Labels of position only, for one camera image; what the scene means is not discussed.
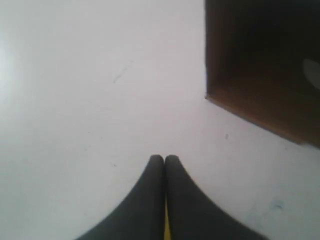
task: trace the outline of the white floor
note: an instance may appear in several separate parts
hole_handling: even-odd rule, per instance
[[[320,238],[320,151],[204,99],[204,16],[197,0],[0,0],[0,239],[75,239],[151,154],[271,239]]]

